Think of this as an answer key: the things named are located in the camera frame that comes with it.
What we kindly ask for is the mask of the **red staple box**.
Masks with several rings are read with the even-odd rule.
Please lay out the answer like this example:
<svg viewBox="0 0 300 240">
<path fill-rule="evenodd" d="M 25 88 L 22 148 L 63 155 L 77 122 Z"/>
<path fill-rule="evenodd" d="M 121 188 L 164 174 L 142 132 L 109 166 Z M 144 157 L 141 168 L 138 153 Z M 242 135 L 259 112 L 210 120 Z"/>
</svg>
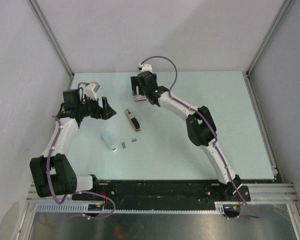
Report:
<svg viewBox="0 0 300 240">
<path fill-rule="evenodd" d="M 147 100 L 147 97 L 145 95 L 135 95 L 134 96 L 134 101 L 135 102 L 143 102 L 143 101 L 146 101 Z"/>
</svg>

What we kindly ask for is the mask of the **light blue stapler cover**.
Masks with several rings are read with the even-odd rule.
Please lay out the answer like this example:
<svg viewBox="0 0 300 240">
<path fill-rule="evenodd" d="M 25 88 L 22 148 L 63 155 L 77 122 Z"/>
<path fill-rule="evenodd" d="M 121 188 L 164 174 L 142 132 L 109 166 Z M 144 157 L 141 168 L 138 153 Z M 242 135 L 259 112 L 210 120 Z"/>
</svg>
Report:
<svg viewBox="0 0 300 240">
<path fill-rule="evenodd" d="M 117 151 L 117 147 L 115 142 L 111 139 L 111 137 L 109 137 L 107 134 L 103 134 L 101 136 L 102 140 L 105 142 L 105 144 L 110 148 L 110 150 L 112 152 L 116 152 Z"/>
</svg>

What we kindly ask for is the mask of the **beige black stapler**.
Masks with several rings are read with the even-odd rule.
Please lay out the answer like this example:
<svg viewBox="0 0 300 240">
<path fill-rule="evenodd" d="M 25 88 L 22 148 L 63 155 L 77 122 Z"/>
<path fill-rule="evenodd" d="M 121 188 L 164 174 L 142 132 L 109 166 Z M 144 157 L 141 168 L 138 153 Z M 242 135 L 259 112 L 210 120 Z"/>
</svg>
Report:
<svg viewBox="0 0 300 240">
<path fill-rule="evenodd" d="M 136 132 L 136 133 L 140 133 L 141 132 L 141 126 L 140 126 L 140 123 L 139 121 L 136 119 L 136 117 L 134 116 L 134 114 L 131 112 L 130 109 L 126 109 L 125 110 L 125 115 L 127 117 L 127 119 L 129 120 L 133 130 Z"/>
</svg>

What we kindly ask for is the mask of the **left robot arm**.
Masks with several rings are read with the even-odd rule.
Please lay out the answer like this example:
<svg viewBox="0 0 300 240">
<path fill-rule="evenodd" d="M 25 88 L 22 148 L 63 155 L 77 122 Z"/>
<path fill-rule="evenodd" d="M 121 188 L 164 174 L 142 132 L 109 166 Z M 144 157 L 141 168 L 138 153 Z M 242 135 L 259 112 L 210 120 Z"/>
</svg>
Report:
<svg viewBox="0 0 300 240">
<path fill-rule="evenodd" d="M 77 175 L 67 152 L 84 118 L 108 120 L 116 115 L 108 99 L 81 95 L 79 89 L 65 90 L 63 103 L 53 118 L 55 129 L 44 152 L 30 160 L 29 167 L 39 197 L 72 195 L 77 192 L 90 200 L 100 196 L 101 188 L 93 174 Z"/>
</svg>

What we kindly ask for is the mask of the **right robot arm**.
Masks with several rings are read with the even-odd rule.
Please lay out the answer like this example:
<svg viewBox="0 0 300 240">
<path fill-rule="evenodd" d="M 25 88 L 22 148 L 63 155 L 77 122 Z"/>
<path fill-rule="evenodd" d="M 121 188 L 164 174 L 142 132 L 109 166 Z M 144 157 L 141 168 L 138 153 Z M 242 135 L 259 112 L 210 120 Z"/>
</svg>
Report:
<svg viewBox="0 0 300 240">
<path fill-rule="evenodd" d="M 222 186 L 221 196 L 227 201 L 237 197 L 242 187 L 242 180 L 221 150 L 217 128 L 209 109 L 204 105 L 196 107 L 188 104 L 172 94 L 167 87 L 159 86 L 157 75 L 151 71 L 140 72 L 130 80 L 134 96 L 139 90 L 150 104 L 169 110 L 185 121 L 189 140 L 203 150 L 217 174 L 218 182 Z"/>
</svg>

